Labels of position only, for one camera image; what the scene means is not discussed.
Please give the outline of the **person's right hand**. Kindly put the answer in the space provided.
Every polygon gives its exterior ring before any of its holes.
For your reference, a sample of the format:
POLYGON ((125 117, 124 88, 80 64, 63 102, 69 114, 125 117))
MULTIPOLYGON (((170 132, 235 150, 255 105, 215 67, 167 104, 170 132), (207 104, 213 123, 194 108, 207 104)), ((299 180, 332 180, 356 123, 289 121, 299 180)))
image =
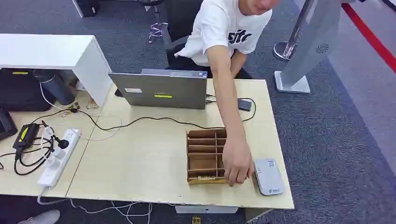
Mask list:
POLYGON ((255 167, 246 140, 227 138, 222 158, 225 178, 231 187, 244 183, 254 173, 255 167))

